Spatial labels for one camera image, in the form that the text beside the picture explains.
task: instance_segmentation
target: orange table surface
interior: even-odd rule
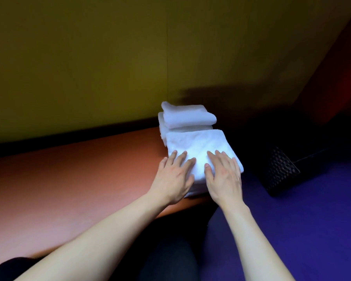
[[[165,156],[157,127],[0,158],[0,263],[47,254],[145,194]]]

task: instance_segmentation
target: yellow wall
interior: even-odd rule
[[[350,17],[351,0],[0,0],[0,142],[166,99],[291,104]]]

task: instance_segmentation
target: hand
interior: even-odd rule
[[[221,207],[243,203],[241,171],[235,158],[230,159],[225,152],[207,152],[215,168],[213,177],[209,164],[204,166],[207,187],[212,199]]]
[[[174,160],[176,155],[177,151],[173,151],[169,158],[165,157],[161,160],[156,177],[148,191],[149,194],[160,198],[166,205],[176,204],[180,201],[194,183],[193,174],[187,180],[186,176],[195,165],[196,158],[187,160],[181,166],[187,156],[187,152],[184,151]]]

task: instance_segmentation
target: stack of towels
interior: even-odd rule
[[[196,165],[189,173],[195,176],[195,184],[186,197],[208,191],[204,175],[205,163],[211,165],[213,174],[215,171],[207,151],[212,153],[215,153],[215,150],[225,151],[229,157],[237,159],[243,172],[243,166],[227,142],[224,133],[212,127],[217,122],[216,117],[203,105],[174,106],[165,101],[161,107],[164,112],[159,113],[159,127],[161,139],[168,147],[169,156],[174,150],[178,151],[177,156],[187,151],[185,161],[193,157],[197,159]]]

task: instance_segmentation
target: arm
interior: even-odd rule
[[[139,233],[168,205],[181,200],[194,182],[188,160],[177,151],[164,158],[147,194],[108,216],[23,273],[17,281],[107,280]]]
[[[214,168],[205,165],[208,190],[220,206],[233,233],[247,281],[294,281],[242,198],[241,172],[235,158],[208,152]]]

